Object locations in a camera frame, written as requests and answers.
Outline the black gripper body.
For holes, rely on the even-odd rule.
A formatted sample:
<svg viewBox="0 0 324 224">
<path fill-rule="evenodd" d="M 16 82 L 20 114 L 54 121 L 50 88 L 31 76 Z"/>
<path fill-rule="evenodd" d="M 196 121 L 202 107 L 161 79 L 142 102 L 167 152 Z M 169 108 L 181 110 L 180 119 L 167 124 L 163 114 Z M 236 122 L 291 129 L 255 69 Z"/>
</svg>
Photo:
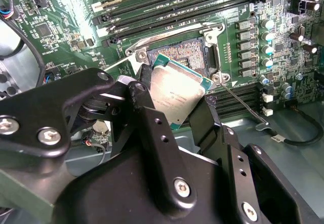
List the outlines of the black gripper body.
<svg viewBox="0 0 324 224">
<path fill-rule="evenodd" d="M 60 195 L 55 223 L 236 223 L 217 163 L 180 153 L 197 190 L 197 203 L 184 218 L 161 212 L 151 193 L 139 148 L 128 150 L 72 181 Z"/>
</svg>

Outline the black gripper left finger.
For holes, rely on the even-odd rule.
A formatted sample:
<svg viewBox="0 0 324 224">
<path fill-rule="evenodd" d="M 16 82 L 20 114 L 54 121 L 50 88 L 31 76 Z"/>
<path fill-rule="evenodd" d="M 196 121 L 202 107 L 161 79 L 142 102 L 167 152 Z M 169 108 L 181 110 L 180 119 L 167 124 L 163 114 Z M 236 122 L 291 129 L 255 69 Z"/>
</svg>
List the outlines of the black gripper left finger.
<svg viewBox="0 0 324 224">
<path fill-rule="evenodd" d="M 197 191 L 165 115 L 151 99 L 152 68 L 143 64 L 127 85 L 89 68 L 1 102 L 1 117 L 16 120 L 14 133 L 1 134 L 1 149 L 23 160 L 30 171 L 62 165 L 74 130 L 92 120 L 113 123 L 118 156 L 139 148 L 151 193 L 160 211 L 191 211 Z"/>
</svg>

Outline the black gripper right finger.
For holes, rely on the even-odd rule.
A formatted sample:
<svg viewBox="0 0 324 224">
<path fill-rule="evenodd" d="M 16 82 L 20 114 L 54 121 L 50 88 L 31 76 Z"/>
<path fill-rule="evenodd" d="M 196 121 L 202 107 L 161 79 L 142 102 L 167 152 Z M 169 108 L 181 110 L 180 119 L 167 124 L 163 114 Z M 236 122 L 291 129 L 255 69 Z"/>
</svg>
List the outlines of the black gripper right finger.
<svg viewBox="0 0 324 224">
<path fill-rule="evenodd" d="M 200 154 L 218 164 L 218 209 L 226 223 L 315 223 L 315 212 L 271 158 L 255 144 L 242 146 L 205 98 L 189 122 Z"/>
</svg>

